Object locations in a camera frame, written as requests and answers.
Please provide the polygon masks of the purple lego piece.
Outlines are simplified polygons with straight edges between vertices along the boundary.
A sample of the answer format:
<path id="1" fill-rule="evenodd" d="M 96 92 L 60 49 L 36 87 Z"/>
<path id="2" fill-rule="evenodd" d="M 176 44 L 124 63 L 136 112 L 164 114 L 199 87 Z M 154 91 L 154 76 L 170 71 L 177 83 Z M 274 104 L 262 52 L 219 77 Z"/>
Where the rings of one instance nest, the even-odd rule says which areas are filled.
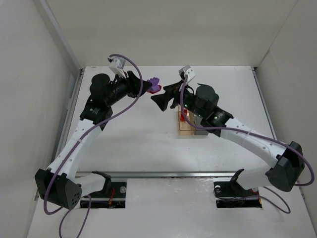
<path id="1" fill-rule="evenodd" d="M 159 78 L 153 77 L 153 78 L 148 79 L 147 82 L 151 83 L 151 86 L 150 86 L 150 88 L 151 88 L 153 86 L 159 85 Z"/>

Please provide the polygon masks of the red lego brick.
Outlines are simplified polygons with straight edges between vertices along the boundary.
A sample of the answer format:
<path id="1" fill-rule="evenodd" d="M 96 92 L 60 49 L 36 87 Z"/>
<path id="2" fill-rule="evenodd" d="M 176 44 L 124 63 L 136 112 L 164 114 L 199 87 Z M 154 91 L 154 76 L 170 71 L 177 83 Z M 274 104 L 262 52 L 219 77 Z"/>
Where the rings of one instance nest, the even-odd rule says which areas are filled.
<path id="1" fill-rule="evenodd" d="M 161 89 L 162 89 L 161 85 L 156 85 L 156 86 L 151 87 L 147 92 L 151 93 L 151 94 L 155 94 L 155 93 L 159 92 Z"/>
<path id="2" fill-rule="evenodd" d="M 187 110 L 182 113 L 181 111 L 179 112 L 179 121 L 180 122 L 186 122 L 187 120 L 190 119 L 189 112 Z"/>

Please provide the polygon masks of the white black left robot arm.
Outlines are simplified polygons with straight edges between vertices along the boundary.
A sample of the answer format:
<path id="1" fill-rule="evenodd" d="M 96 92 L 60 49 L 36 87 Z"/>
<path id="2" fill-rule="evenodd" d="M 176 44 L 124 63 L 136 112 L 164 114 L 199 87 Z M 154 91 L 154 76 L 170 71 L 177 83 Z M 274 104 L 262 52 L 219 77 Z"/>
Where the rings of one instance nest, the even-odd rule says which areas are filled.
<path id="1" fill-rule="evenodd" d="M 112 117 L 112 105 L 126 96 L 142 96 L 151 87 L 151 82 L 139 79 L 132 71 L 128 71 L 125 78 L 116 75 L 114 80 L 104 73 L 92 78 L 90 96 L 72 137 L 55 160 L 45 170 L 39 169 L 35 174 L 39 195 L 46 203 L 71 210 L 83 196 L 94 192 L 109 193 L 110 175 L 93 171 L 77 178 L 79 164 Z"/>

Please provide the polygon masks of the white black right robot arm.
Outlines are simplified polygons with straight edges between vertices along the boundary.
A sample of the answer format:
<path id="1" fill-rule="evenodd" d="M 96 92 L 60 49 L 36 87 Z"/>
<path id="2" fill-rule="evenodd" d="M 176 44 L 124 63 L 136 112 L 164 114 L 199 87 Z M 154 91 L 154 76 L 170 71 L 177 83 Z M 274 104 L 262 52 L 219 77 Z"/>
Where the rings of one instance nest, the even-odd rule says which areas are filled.
<path id="1" fill-rule="evenodd" d="M 211 86 L 199 84 L 195 92 L 188 86 L 181 90 L 181 86 L 182 82 L 165 86 L 165 93 L 153 95 L 151 99 L 162 111 L 168 108 L 169 102 L 171 108 L 183 106 L 202 119 L 204 130 L 241 146 L 266 163 L 251 170 L 239 169 L 229 183 L 232 189 L 249 190 L 268 185 L 284 192 L 292 190 L 305 167 L 298 143 L 293 141 L 282 146 L 263 135 L 256 136 L 252 129 L 218 107 L 219 96 Z"/>

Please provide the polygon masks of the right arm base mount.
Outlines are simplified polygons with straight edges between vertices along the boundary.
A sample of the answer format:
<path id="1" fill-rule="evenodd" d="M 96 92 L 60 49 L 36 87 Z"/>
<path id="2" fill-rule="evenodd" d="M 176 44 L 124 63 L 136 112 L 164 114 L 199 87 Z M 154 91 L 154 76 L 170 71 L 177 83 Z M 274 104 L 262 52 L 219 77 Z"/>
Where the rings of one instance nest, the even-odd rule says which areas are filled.
<path id="1" fill-rule="evenodd" d="M 217 208 L 262 208 L 257 188 L 245 190 L 230 181 L 216 181 L 213 185 Z"/>

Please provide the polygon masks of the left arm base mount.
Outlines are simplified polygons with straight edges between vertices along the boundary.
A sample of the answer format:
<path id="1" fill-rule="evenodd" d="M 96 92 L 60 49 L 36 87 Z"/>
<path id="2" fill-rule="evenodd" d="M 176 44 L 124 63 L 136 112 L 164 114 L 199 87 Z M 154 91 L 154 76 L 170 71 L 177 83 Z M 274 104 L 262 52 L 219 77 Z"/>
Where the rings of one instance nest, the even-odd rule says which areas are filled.
<path id="1" fill-rule="evenodd" d="M 97 191 L 90 194 L 91 209 L 124 209 L 126 207 L 127 182 L 111 183 L 108 192 Z"/>

